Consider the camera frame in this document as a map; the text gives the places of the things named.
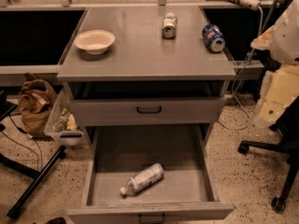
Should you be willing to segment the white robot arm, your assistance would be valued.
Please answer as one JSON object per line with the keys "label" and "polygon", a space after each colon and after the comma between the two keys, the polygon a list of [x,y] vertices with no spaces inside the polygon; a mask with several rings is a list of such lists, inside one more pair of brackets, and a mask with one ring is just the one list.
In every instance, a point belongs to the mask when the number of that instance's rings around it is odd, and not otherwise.
{"label": "white robot arm", "polygon": [[255,126],[273,125],[299,96],[299,0],[293,0],[276,23],[251,42],[255,49],[269,50],[280,63],[275,72],[263,77],[256,107]]}

